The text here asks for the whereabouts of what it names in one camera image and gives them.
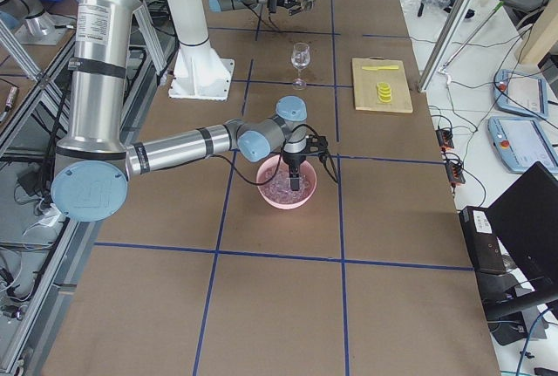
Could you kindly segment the clear ice cubes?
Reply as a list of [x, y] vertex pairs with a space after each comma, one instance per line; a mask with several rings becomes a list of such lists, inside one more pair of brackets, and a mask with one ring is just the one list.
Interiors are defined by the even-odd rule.
[[302, 174], [299, 180], [300, 188], [297, 191], [292, 190], [289, 185], [289, 170], [280, 168], [273, 180], [260, 186], [260, 190], [273, 202], [293, 204], [309, 196], [313, 188], [313, 184], [306, 174]]

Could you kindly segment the far blue teach pendant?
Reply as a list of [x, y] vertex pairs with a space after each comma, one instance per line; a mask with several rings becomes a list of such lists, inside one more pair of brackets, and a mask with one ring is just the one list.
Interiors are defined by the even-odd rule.
[[541, 76], [499, 70], [493, 94], [501, 111], [544, 120], [548, 118], [548, 83]]

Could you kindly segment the blue teach pendant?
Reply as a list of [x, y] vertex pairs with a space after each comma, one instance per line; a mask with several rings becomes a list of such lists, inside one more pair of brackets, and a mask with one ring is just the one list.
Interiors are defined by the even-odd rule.
[[499, 70], [493, 94], [501, 111], [544, 120], [548, 118], [548, 83], [541, 76]]
[[537, 120], [493, 116], [487, 128], [497, 154], [510, 172], [522, 174], [538, 161], [557, 174], [557, 153]]

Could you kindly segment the lemon slices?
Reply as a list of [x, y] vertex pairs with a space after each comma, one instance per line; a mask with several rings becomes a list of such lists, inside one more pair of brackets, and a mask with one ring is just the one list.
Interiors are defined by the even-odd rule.
[[389, 104], [392, 101], [392, 89], [387, 82], [377, 82], [376, 83], [378, 100], [381, 103]]

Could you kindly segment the pink bowl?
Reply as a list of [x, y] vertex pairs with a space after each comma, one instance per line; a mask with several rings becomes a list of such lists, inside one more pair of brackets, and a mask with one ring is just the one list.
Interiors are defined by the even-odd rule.
[[266, 184], [258, 190], [263, 199], [278, 209], [296, 209], [307, 202], [316, 191], [316, 171], [308, 161], [300, 166], [299, 189], [292, 190], [289, 180], [289, 166], [278, 161], [279, 156], [268, 158], [259, 167], [257, 182]]

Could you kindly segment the aluminium frame post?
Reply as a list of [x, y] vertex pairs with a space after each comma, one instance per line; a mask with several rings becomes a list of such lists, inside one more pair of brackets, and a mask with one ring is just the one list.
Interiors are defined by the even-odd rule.
[[460, 24], [464, 20], [470, 2], [471, 0], [456, 0], [418, 83], [418, 90], [420, 92], [426, 92], [434, 74], [441, 67], [446, 50], [453, 41], [453, 36], [456, 34]]

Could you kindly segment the near blue teach pendant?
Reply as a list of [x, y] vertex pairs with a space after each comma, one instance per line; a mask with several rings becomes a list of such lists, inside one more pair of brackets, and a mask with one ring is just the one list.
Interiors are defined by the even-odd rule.
[[510, 172], [522, 174], [538, 161], [557, 174], [557, 153], [537, 120], [493, 116], [487, 128], [497, 154]]

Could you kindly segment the wooden cutting board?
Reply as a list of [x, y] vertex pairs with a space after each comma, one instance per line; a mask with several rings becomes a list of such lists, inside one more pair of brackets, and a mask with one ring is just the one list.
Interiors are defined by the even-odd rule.
[[358, 111], [412, 113], [412, 99], [400, 60], [351, 60], [354, 107]]

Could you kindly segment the black monitor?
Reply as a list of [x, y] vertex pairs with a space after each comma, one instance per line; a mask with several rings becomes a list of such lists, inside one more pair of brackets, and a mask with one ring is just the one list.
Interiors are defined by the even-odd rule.
[[537, 290], [557, 286], [557, 179], [539, 161], [487, 209], [494, 234]]

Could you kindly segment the yellow plastic knife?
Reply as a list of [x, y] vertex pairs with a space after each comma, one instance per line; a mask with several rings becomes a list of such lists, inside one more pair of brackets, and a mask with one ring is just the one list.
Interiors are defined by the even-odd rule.
[[399, 66], [398, 65], [363, 65], [361, 66], [361, 69], [364, 71], [371, 71], [371, 72], [396, 71], [399, 70]]

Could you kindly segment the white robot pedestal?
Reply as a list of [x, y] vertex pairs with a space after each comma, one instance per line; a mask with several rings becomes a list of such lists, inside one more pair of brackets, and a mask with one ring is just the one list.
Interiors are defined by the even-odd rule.
[[224, 101], [235, 62], [213, 49], [202, 0], [167, 0], [179, 41], [169, 96]]

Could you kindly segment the metal reacher rod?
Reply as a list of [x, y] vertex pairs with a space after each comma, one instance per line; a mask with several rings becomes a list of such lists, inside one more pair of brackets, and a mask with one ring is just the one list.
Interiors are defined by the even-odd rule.
[[491, 12], [485, 17], [485, 19], [471, 32], [471, 34], [466, 38], [466, 40], [459, 46], [459, 48], [449, 57], [449, 59], [438, 69], [438, 73], [445, 75], [447, 78], [447, 83], [450, 84], [452, 79], [451, 75], [448, 73], [447, 69], [449, 65], [453, 62], [456, 57], [465, 49], [465, 47], [470, 44], [474, 37], [480, 32], [480, 30], [488, 23], [488, 21], [496, 14], [496, 12], [504, 5], [503, 1], [499, 1], [498, 4], [491, 10]]

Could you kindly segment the clear wine glass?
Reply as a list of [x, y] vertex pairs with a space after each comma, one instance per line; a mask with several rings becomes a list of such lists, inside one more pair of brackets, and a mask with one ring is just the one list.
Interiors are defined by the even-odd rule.
[[297, 77], [293, 81], [293, 86], [296, 90], [302, 90], [306, 87], [306, 82], [302, 78], [302, 73], [310, 64], [310, 46], [308, 44], [299, 42], [293, 45], [291, 64], [297, 70]]

